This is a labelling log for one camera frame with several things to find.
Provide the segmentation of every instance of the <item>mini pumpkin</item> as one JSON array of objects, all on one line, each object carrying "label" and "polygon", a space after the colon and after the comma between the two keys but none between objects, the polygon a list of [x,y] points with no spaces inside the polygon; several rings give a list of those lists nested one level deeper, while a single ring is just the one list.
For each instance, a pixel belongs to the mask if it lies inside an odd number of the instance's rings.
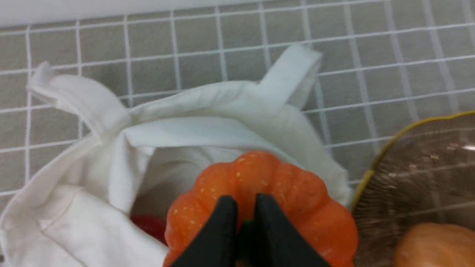
[{"label": "mini pumpkin", "polygon": [[451,224],[421,223],[399,241],[394,267],[475,267],[475,232]]},{"label": "mini pumpkin", "polygon": [[170,266],[193,241],[220,196],[230,195],[236,201],[239,229],[245,220],[253,219],[259,193],[273,195],[297,231],[331,266],[352,266],[358,234],[351,214],[329,197],[317,175],[263,151],[208,167],[193,189],[175,200],[167,214],[165,238],[170,251],[163,266]]}]

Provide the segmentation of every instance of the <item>pumpkin stem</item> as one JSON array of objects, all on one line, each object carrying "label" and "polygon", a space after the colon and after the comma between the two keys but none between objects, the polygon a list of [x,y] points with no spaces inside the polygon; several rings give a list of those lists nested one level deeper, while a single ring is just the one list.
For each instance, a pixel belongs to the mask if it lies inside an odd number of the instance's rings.
[{"label": "pumpkin stem", "polygon": [[246,219],[239,228],[239,232],[236,236],[237,241],[237,257],[244,266],[250,266],[251,253],[254,250],[256,236],[256,223],[254,220]]}]

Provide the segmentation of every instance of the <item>red object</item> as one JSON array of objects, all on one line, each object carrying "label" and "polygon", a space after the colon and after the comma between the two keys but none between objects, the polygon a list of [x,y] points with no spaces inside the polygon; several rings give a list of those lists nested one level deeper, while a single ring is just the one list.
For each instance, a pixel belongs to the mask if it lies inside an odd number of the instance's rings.
[{"label": "red object", "polygon": [[131,220],[144,232],[167,245],[167,241],[165,241],[165,228],[167,227],[167,224],[163,220],[150,215],[132,216]]}]

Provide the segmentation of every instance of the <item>pumpkin rib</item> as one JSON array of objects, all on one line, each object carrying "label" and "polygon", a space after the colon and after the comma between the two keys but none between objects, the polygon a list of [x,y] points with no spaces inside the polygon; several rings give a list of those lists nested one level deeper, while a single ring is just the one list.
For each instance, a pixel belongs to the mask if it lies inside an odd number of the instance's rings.
[{"label": "pumpkin rib", "polygon": [[178,197],[171,209],[200,205],[202,211],[167,214],[165,238],[171,241],[164,267],[170,266],[196,237],[190,220],[205,224],[219,197],[230,195],[238,205],[239,230],[245,219],[254,219],[256,195],[271,194],[295,229],[333,267],[351,267],[358,234],[345,207],[332,200],[317,175],[280,162],[274,155],[256,151],[234,162],[217,163],[203,171],[193,188]]}]

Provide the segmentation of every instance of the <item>white grid line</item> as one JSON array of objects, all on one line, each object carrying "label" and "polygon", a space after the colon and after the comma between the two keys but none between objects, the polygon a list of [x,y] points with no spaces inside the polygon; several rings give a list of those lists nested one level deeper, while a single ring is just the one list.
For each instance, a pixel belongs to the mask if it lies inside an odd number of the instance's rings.
[{"label": "white grid line", "polygon": [[127,68],[127,93],[129,96],[129,107],[133,107],[133,85],[132,85],[132,64],[130,62],[130,41],[129,41],[129,27],[127,25],[127,16],[123,17],[123,38],[125,44],[125,61]]},{"label": "white grid line", "polygon": [[[74,144],[78,140],[66,140],[66,141],[58,141],[58,142],[51,142],[51,143],[42,143],[42,144],[32,144],[29,146],[30,149],[36,149],[36,148],[43,148],[43,147],[50,147],[50,146],[57,146],[57,145],[65,145],[65,144]],[[26,147],[20,146],[20,147],[10,147],[10,148],[2,148],[0,149],[0,153],[8,153],[8,152],[16,152],[16,151],[22,151],[25,150]]]},{"label": "white grid line", "polygon": [[[28,25],[25,33],[25,41],[27,48],[27,63],[28,63],[28,81],[32,75],[32,60],[31,60],[31,43],[30,43],[30,29],[31,25]],[[31,132],[31,93],[27,93],[27,118],[25,129],[25,184],[30,179],[30,158],[29,158],[29,146],[30,146],[30,132]]]},{"label": "white grid line", "polygon": [[[462,1],[462,9],[464,11],[464,18],[465,22],[467,23],[475,23],[474,15],[472,12],[472,3],[470,0],[461,0]],[[472,46],[475,47],[475,28],[468,27],[468,32],[470,34],[470,41],[472,42]]]},{"label": "white grid line", "polygon": [[430,94],[426,94],[426,95],[416,95],[416,96],[411,96],[411,97],[401,97],[401,98],[393,98],[393,99],[386,99],[386,100],[379,100],[379,101],[362,102],[362,103],[350,104],[350,105],[326,107],[324,109],[312,109],[312,110],[304,111],[304,113],[330,111],[330,110],[338,110],[338,109],[345,109],[345,108],[352,108],[352,107],[364,107],[364,106],[369,106],[369,105],[378,105],[378,104],[386,104],[386,103],[393,103],[393,102],[399,102],[399,101],[408,101],[408,100],[411,100],[411,99],[428,98],[428,97],[438,96],[438,95],[456,95],[456,94],[462,94],[462,93],[474,92],[474,91],[475,91],[475,88],[461,89],[461,90],[456,90],[456,91],[451,91],[451,92],[449,92],[449,91],[437,92],[437,93],[430,93]]},{"label": "white grid line", "polygon": [[[77,74],[79,76],[83,75],[83,66],[82,66],[82,52],[81,52],[81,34],[79,30],[79,20],[76,20],[76,53],[77,53]],[[77,137],[78,139],[83,138],[83,121],[80,116],[77,116]]]},{"label": "white grid line", "polygon": [[[168,94],[177,94],[180,92],[183,92],[183,90],[171,90],[171,91],[160,91],[160,92],[153,92],[153,93],[134,94],[131,97],[138,98],[138,97],[147,97],[147,96],[168,95]],[[425,94],[425,95],[416,95],[416,96],[411,96],[411,97],[401,97],[401,98],[393,98],[393,99],[386,99],[386,100],[379,100],[379,101],[362,102],[362,103],[350,104],[350,105],[316,108],[316,109],[306,110],[303,112],[306,114],[310,114],[310,113],[315,113],[315,112],[322,112],[322,111],[326,112],[326,111],[331,111],[331,110],[339,110],[339,109],[352,108],[352,107],[365,107],[367,105],[371,106],[371,105],[393,103],[393,102],[399,102],[399,101],[408,101],[411,99],[422,99],[422,98],[428,98],[428,97],[439,96],[439,95],[451,95],[451,94],[457,95],[457,94],[463,94],[463,93],[468,93],[468,92],[475,92],[475,87],[468,88],[468,89],[460,89],[456,91],[444,91],[444,92],[430,93],[430,94]],[[128,99],[129,96],[123,95],[123,96],[119,96],[118,98]],[[32,106],[31,110],[51,108],[51,107],[52,107],[51,105],[36,105],[36,106]],[[27,110],[28,110],[27,107],[0,109],[0,114],[10,113],[10,112],[22,112],[22,111],[27,111]]]},{"label": "white grid line", "polygon": [[269,40],[267,38],[267,24],[266,24],[264,4],[261,2],[258,3],[258,11],[259,11],[259,23],[261,26],[262,47],[264,48],[264,63],[266,65],[266,69],[270,70],[272,66],[272,60],[270,58]]},{"label": "white grid line", "polygon": [[[344,8],[344,16],[345,16],[345,24],[346,24],[346,30],[349,35],[354,35],[354,28],[353,28],[353,21],[352,21],[352,14],[351,14],[351,9],[349,5],[345,5]],[[358,45],[356,43],[355,38],[350,39],[350,50],[351,50],[351,55],[353,56],[353,63],[356,68],[361,68],[361,61],[360,61],[360,54],[358,52]],[[369,97],[368,97],[368,89],[366,87],[366,81],[364,78],[364,73],[362,71],[357,71],[356,76],[358,79],[358,84],[360,87],[360,94],[361,94],[361,99],[364,103],[369,102]],[[371,112],[371,108],[369,105],[364,106],[364,113],[366,116],[366,122],[368,124],[368,128],[370,130],[370,136],[372,139],[377,138],[378,134],[376,132],[376,125],[374,124],[373,120],[373,114]],[[379,142],[373,142],[373,149],[375,153],[379,153],[380,151],[380,144]]]},{"label": "white grid line", "polygon": [[[384,13],[386,14],[386,20],[388,23],[388,28],[391,31],[396,30],[396,22],[394,21],[394,14],[392,11],[392,3],[391,2],[384,2]],[[398,35],[396,34],[391,34],[391,43],[392,43],[392,49],[394,51],[394,56],[396,58],[397,63],[404,63],[404,57],[402,55]],[[402,82],[402,87],[404,90],[404,96],[405,97],[412,97],[412,90],[411,90],[411,85],[409,83],[409,75],[408,71],[406,69],[406,66],[399,66],[398,67],[400,75],[401,75],[401,82]],[[410,99],[407,101],[407,105],[409,106],[409,114],[411,116],[412,122],[417,122],[419,121],[419,114],[416,108],[416,104],[413,99]]]},{"label": "white grid line", "polygon": [[[303,7],[307,6],[307,0],[300,0],[300,4]],[[302,24],[304,28],[304,36],[306,40],[311,40],[312,39],[312,32],[310,30],[310,20],[308,19],[308,9],[304,8],[302,9]],[[324,101],[323,101],[323,91],[322,87],[320,84],[320,79],[317,77],[315,80],[315,86],[313,87],[313,90],[315,92],[315,100],[317,102],[317,107],[318,109],[324,109]],[[328,121],[327,117],[325,114],[325,111],[321,111],[319,114],[320,118],[320,125],[322,126],[322,132],[323,132],[323,142],[324,144],[331,144],[332,143],[332,137],[330,134],[330,128],[328,126]],[[327,149],[327,152],[333,156],[333,151],[331,149]]]},{"label": "white grid line", "polygon": [[320,124],[322,125],[323,140],[325,141],[325,145],[330,145],[332,143],[332,134],[330,132],[330,127],[328,125],[328,120],[325,113],[325,106],[323,103],[323,91],[319,78],[317,78],[316,80],[314,90],[315,97],[317,100],[317,107],[321,110],[318,115],[320,117]]},{"label": "white grid line", "polygon": [[[427,25],[429,27],[435,26],[434,15],[432,14],[432,7],[430,6],[430,0],[422,0],[422,5],[424,7],[424,15],[426,17]],[[440,43],[439,34],[437,33],[436,29],[431,29],[429,31],[430,39],[432,41],[432,47],[434,48],[434,52],[436,54],[437,59],[444,58],[444,52],[442,50],[442,45]],[[440,72],[442,73],[442,77],[446,84],[447,91],[454,91],[455,90],[455,83],[450,74],[450,70],[448,69],[446,61],[439,61],[439,68]],[[449,102],[450,108],[452,113],[459,113],[460,109],[458,107],[458,100],[454,95],[449,95]]]},{"label": "white grid line", "polygon": [[215,7],[216,31],[218,31],[219,62],[221,64],[221,79],[228,80],[228,70],[226,68],[226,58],[224,56],[223,29],[221,27],[221,16],[219,7]]},{"label": "white grid line", "polygon": [[[389,0],[354,0],[349,2],[335,2],[335,3],[321,3],[321,4],[311,4],[307,5],[307,8],[325,8],[325,7],[335,7],[335,6],[343,6],[343,5],[355,5],[355,4],[363,4],[363,3],[374,3],[374,2],[385,2]],[[282,7],[282,8],[272,8],[272,9],[262,9],[262,10],[246,10],[246,11],[233,11],[233,12],[222,12],[220,13],[221,17],[224,16],[236,16],[236,15],[247,15],[247,14],[258,14],[261,12],[265,13],[272,13],[272,12],[280,12],[280,11],[289,11],[289,10],[301,10],[303,6],[296,6],[296,7]],[[205,14],[205,15],[191,15],[191,16],[178,16],[172,18],[171,16],[168,18],[156,18],[156,19],[138,19],[128,21],[128,24],[140,24],[140,23],[152,23],[152,22],[163,22],[163,21],[171,21],[171,20],[187,20],[187,19],[203,19],[203,18],[213,18],[215,14]],[[90,25],[80,25],[80,29],[90,29],[90,28],[100,28],[100,27],[113,27],[113,26],[121,26],[125,22],[123,21],[116,21],[116,22],[103,22],[103,23],[96,23]],[[66,30],[75,30],[75,26],[65,26],[65,27],[51,27],[51,28],[44,28],[44,29],[32,29],[30,30],[31,33],[38,33],[38,32],[51,32],[51,31],[66,31]],[[0,36],[8,36],[8,35],[21,35],[25,34],[24,30],[17,30],[17,31],[8,31],[8,32],[0,32]]]},{"label": "white grid line", "polygon": [[181,73],[180,61],[178,60],[178,40],[177,31],[175,28],[175,12],[170,12],[170,18],[171,44],[173,46],[173,61],[175,62],[175,83],[177,90],[181,90]]},{"label": "white grid line", "polygon": [[[385,35],[392,34],[394,32],[388,31],[384,32]],[[242,47],[242,48],[224,48],[224,52],[238,52],[238,51],[249,51],[249,50],[256,50],[256,49],[263,49],[263,48],[276,48],[276,47],[286,47],[295,43],[303,43],[303,44],[312,44],[315,42],[324,42],[324,41],[331,41],[331,40],[342,40],[342,39],[352,39],[352,38],[359,38],[361,35],[348,35],[344,37],[336,37],[336,38],[321,38],[321,39],[313,39],[313,40],[304,40],[298,42],[287,42],[287,43],[278,43],[278,44],[268,44],[268,45],[261,45],[261,46],[252,46],[252,47]],[[209,50],[209,51],[201,51],[201,52],[190,52],[190,53],[177,53],[175,54],[168,54],[168,55],[158,55],[158,56],[148,56],[148,57],[132,57],[130,61],[146,61],[146,60],[155,60],[155,59],[164,59],[164,58],[173,58],[177,57],[189,57],[189,56],[198,56],[198,55],[210,55],[210,54],[218,54],[221,50]],[[437,59],[428,59],[428,60],[419,60],[419,61],[412,61],[412,62],[404,62],[404,63],[395,63],[395,64],[387,64],[387,65],[378,65],[378,66],[371,66],[371,67],[357,67],[345,70],[337,70],[331,72],[322,72],[319,73],[319,76],[326,76],[326,75],[335,75],[335,74],[342,74],[342,73],[349,73],[349,72],[356,72],[356,71],[364,71],[364,70],[371,70],[371,69],[379,69],[379,68],[386,68],[386,67],[399,67],[399,66],[410,66],[410,65],[417,65],[417,64],[424,64],[424,63],[439,63],[451,60],[460,60],[460,59],[472,59],[475,58],[475,55],[468,55],[468,56],[459,56],[459,57],[443,57]],[[83,62],[81,65],[83,67],[90,67],[90,66],[99,66],[99,65],[107,65],[107,64],[114,64],[114,63],[126,63],[127,59],[114,59],[114,60],[105,60],[105,61],[92,61],[92,62]],[[57,65],[52,66],[53,69],[66,69],[66,68],[75,68],[78,67],[78,64],[65,64],[65,65]],[[0,75],[9,75],[9,74],[21,74],[27,73],[28,69],[16,69],[16,70],[2,70],[0,71]]]}]

